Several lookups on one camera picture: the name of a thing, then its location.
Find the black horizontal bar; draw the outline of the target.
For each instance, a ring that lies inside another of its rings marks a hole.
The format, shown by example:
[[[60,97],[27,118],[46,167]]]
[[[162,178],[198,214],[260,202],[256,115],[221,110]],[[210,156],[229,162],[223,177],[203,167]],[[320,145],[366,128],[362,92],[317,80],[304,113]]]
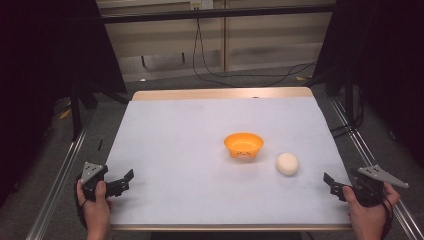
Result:
[[[335,9],[335,4],[297,5],[265,8],[234,8],[216,10],[188,10],[178,12],[160,12],[146,14],[114,14],[103,15],[99,21],[103,24],[153,22],[189,19],[210,19],[223,17],[247,17],[266,15],[329,13]]]

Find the black curtain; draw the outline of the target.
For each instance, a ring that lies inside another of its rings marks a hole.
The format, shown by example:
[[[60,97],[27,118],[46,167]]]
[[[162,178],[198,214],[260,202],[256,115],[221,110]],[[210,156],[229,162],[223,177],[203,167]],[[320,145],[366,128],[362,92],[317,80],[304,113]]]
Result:
[[[348,80],[424,167],[424,0],[336,0],[313,82]]]
[[[0,0],[0,207],[27,174],[55,103],[126,87],[96,0]]]

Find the white round bun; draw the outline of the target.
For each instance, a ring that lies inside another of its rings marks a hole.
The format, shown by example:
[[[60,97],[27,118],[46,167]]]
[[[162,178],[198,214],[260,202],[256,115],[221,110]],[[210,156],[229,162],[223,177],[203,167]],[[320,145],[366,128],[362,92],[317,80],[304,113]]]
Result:
[[[294,154],[283,153],[277,158],[276,168],[281,174],[291,176],[298,171],[299,161]]]

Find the white wall socket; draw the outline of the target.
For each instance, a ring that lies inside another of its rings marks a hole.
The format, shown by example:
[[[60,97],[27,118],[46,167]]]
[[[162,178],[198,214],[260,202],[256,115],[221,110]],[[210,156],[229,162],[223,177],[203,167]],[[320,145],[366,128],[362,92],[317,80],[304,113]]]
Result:
[[[213,8],[213,0],[190,0],[191,10],[212,10]]]

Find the person's right hand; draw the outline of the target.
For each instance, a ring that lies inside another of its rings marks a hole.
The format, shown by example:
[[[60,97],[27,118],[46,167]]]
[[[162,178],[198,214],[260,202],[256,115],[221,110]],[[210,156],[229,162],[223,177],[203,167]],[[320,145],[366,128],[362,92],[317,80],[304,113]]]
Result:
[[[387,233],[393,217],[393,207],[400,199],[400,194],[388,183],[384,184],[383,202],[374,207],[363,207],[353,190],[343,187],[343,193],[349,206],[349,218],[356,240],[381,240]]]

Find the black stand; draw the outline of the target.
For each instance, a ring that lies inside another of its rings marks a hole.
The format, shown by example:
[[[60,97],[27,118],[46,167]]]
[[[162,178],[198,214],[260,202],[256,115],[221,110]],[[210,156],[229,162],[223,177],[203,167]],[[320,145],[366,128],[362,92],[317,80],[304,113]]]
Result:
[[[70,88],[70,102],[73,122],[72,140],[76,141],[82,132],[80,103],[83,103],[86,109],[95,109],[98,105],[93,94],[93,86],[89,83],[74,81]]]

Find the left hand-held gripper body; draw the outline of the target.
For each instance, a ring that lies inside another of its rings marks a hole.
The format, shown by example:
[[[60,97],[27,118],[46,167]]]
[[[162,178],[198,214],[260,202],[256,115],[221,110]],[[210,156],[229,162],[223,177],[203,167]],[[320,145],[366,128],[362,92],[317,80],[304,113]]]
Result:
[[[104,180],[104,175],[108,172],[106,165],[98,165],[86,162],[82,169],[81,183],[83,193],[87,200],[94,202],[96,200],[96,186],[99,181]]]

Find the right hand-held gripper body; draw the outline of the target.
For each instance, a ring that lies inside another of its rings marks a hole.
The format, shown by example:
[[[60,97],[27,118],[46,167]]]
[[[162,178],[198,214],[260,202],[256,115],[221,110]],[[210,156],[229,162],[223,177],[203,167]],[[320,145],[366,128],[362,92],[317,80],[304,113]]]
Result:
[[[409,187],[408,183],[383,170],[379,165],[352,169],[351,174],[354,178],[353,191],[364,207],[374,207],[383,200],[385,183],[401,188]]]

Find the person's left hand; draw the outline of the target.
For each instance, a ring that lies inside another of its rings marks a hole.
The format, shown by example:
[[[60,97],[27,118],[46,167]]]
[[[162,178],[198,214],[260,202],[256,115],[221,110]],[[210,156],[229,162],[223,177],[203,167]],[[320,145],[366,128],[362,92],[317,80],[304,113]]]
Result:
[[[77,181],[78,205],[82,208],[86,222],[87,240],[109,240],[111,202],[105,198],[106,183],[104,181],[97,183],[95,194],[95,202],[87,200],[81,181]]]

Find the metal floor rail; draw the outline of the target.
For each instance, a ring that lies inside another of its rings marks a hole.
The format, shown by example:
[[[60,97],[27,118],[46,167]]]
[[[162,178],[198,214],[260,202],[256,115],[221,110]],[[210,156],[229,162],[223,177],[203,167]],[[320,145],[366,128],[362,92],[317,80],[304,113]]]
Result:
[[[87,129],[92,123],[92,119],[93,114],[89,113],[83,122],[81,132],[77,135],[76,139],[71,142],[67,155],[60,167],[53,185],[50,188],[43,206],[38,212],[37,217],[34,220],[25,240],[43,240],[45,232],[57,207],[59,198],[63,192],[65,183],[84,143]]]
[[[366,166],[377,165],[378,162],[361,136],[359,130],[349,122],[346,110],[342,103],[339,100],[332,98],[331,104],[341,120],[347,134],[359,152],[364,164]],[[400,223],[409,240],[424,240],[424,232],[419,228],[414,216],[402,200],[400,200],[394,207],[394,216]]]

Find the orange bowl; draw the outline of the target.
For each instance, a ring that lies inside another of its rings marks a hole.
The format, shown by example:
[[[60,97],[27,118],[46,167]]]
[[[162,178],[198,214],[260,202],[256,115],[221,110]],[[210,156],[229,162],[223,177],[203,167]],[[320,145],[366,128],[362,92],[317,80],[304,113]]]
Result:
[[[239,132],[227,136],[224,145],[231,158],[254,159],[264,145],[264,140],[253,133]]]

